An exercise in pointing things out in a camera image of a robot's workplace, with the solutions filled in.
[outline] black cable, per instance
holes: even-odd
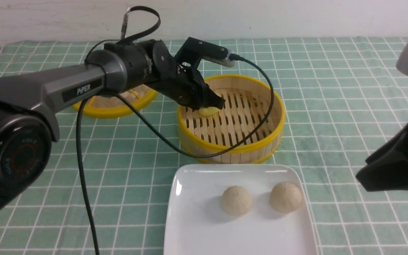
[[[89,196],[87,195],[86,180],[84,178],[83,154],[81,153],[81,119],[83,118],[84,106],[90,98],[86,98],[81,102],[78,114],[76,115],[76,156],[78,158],[78,171],[80,174],[81,190],[83,191],[84,205],[86,207],[87,216],[89,218],[89,225],[91,226],[92,241],[94,242],[95,254],[100,255],[98,250],[97,232],[95,230],[94,217],[92,216],[91,204]]]
[[[149,7],[145,7],[145,6],[135,6],[135,7],[130,8],[130,11],[136,11],[136,10],[142,10],[142,11],[146,11],[146,12],[154,14],[158,18],[157,23],[155,23],[155,25],[153,25],[151,28],[147,29],[146,31],[140,32],[138,34],[133,34],[122,40],[106,39],[106,40],[98,42],[96,45],[94,45],[94,47],[91,48],[91,50],[89,50],[89,52],[86,55],[86,58],[84,58],[84,63],[87,63],[89,55],[92,53],[92,51],[95,50],[95,48],[97,48],[98,45],[104,42],[118,41],[117,44],[120,44],[120,45],[129,44],[144,36],[152,34],[155,30],[157,30],[160,27],[160,14],[156,10],[149,8]],[[77,143],[76,156],[78,160],[78,172],[80,175],[81,190],[83,192],[84,205],[86,207],[87,216],[89,218],[89,225],[91,227],[91,233],[92,233],[92,241],[94,242],[94,250],[95,250],[96,255],[100,255],[100,252],[98,249],[97,231],[95,229],[94,217],[92,216],[91,204],[89,202],[89,196],[87,194],[86,179],[84,178],[83,154],[82,154],[82,149],[81,149],[81,119],[83,118],[84,107],[87,104],[89,99],[90,98],[86,98],[81,102],[80,108],[78,110],[78,114],[76,115],[76,122],[77,122],[76,124],[76,143]]]
[[[155,23],[151,28],[149,28],[149,29],[147,29],[145,31],[142,31],[142,32],[139,32],[138,34],[133,34],[131,36],[125,37],[124,39],[120,40],[116,44],[118,44],[118,45],[129,44],[129,43],[131,43],[131,42],[133,42],[135,40],[138,40],[138,39],[140,39],[142,37],[145,37],[145,36],[148,36],[149,34],[152,34],[155,30],[157,30],[160,27],[160,23],[161,23],[160,14],[156,10],[154,10],[152,8],[149,8],[149,7],[146,7],[146,6],[135,6],[135,7],[130,8],[130,12],[136,11],[136,10],[142,10],[142,11],[146,11],[148,13],[154,14],[158,18],[157,23]]]
[[[106,39],[100,42],[97,42],[96,45],[94,45],[94,47],[91,48],[91,50],[89,50],[89,52],[86,55],[86,58],[84,58],[84,63],[87,63],[87,59],[89,58],[89,55],[91,54],[91,52],[93,52],[95,50],[95,48],[97,48],[98,45],[101,45],[104,42],[108,42],[108,41],[117,41],[118,39]]]
[[[225,150],[222,150],[220,152],[217,152],[217,153],[208,154],[208,155],[193,155],[193,154],[190,154],[188,152],[185,152],[185,151],[179,149],[174,144],[172,144],[166,137],[164,137],[162,134],[160,134],[160,132],[158,132],[158,130],[154,126],[152,126],[152,124],[138,110],[136,110],[136,108],[133,107],[130,104],[130,102],[128,102],[128,100],[123,98],[120,94],[113,93],[113,92],[105,92],[105,94],[111,95],[113,97],[117,97],[119,100],[121,100],[126,106],[128,106],[130,108],[130,110],[132,110],[136,114],[136,116],[138,116],[141,119],[141,121],[144,122],[144,124],[146,124],[146,126],[149,129],[152,130],[152,132],[154,132],[155,135],[157,135],[163,142],[165,142],[165,144],[167,144],[169,147],[171,147],[176,152],[178,152],[178,153],[180,153],[182,155],[186,155],[186,156],[191,157],[191,158],[212,158],[212,157],[216,157],[216,156],[222,155],[222,154],[224,154],[226,152],[229,152],[230,150],[235,149],[236,147],[238,147],[241,144],[243,144],[244,142],[246,142],[246,140],[248,140],[249,137],[254,135],[254,133],[265,123],[265,121],[267,121],[267,118],[269,117],[270,112],[272,111],[272,108],[273,108],[273,102],[275,100],[275,94],[274,94],[272,82],[270,81],[267,74],[259,66],[257,66],[255,63],[253,63],[253,62],[251,62],[251,61],[249,61],[249,60],[247,60],[247,59],[245,59],[245,58],[243,58],[243,57],[241,57],[239,55],[231,54],[230,58],[232,60],[243,61],[245,63],[250,64],[251,66],[256,68],[265,77],[265,79],[267,79],[268,85],[270,86],[270,104],[269,104],[269,107],[267,109],[267,112],[266,112],[264,118],[262,118],[262,120],[259,122],[259,124],[251,132],[249,132],[249,134],[246,137],[244,137],[242,140],[240,140],[236,144],[232,145],[231,147],[229,147],[229,148],[227,148]]]

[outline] square white plate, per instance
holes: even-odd
[[[171,187],[164,255],[317,255],[307,203],[289,214],[270,206],[270,191],[284,181],[293,182],[304,194],[300,179],[288,166],[181,167]],[[227,215],[221,207],[223,192],[235,185],[253,198],[253,207],[240,218]]]

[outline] grid-patterned tablecloth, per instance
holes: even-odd
[[[214,43],[255,61],[284,100],[287,121],[267,163],[299,174],[322,255],[408,255],[408,192],[367,193],[354,174],[408,121],[408,78],[395,69],[407,38],[238,39]],[[182,42],[167,42],[175,54]],[[93,42],[5,45],[0,76],[81,63]],[[259,78],[247,64],[204,62],[204,77]],[[178,144],[176,104],[159,95],[144,115]],[[0,212],[0,255],[93,254],[79,187],[75,111],[57,115],[61,141],[27,191]],[[136,116],[83,121],[84,166],[102,254],[162,254],[178,155]]]

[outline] white wall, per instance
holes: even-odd
[[[407,0],[0,0],[0,45],[118,38],[123,13],[134,5],[160,13],[153,37],[165,40],[408,36]],[[153,23],[134,12],[129,32]]]

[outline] steamer basket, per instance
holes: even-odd
[[[157,92],[145,85],[135,87],[122,94],[136,110],[141,110],[154,100]],[[73,105],[75,110],[79,110],[81,103]],[[133,111],[124,105],[124,103],[117,97],[101,97],[96,96],[91,98],[84,107],[83,114],[93,118],[119,118],[129,114]]]
[[[265,116],[270,87],[251,77],[228,74],[206,79],[209,87],[226,100],[219,113],[204,117],[198,111],[179,106],[179,138],[187,152],[206,155],[220,152],[248,135]],[[275,93],[269,118],[245,144],[223,155],[199,159],[202,163],[262,163],[279,146],[285,122],[284,105]]]

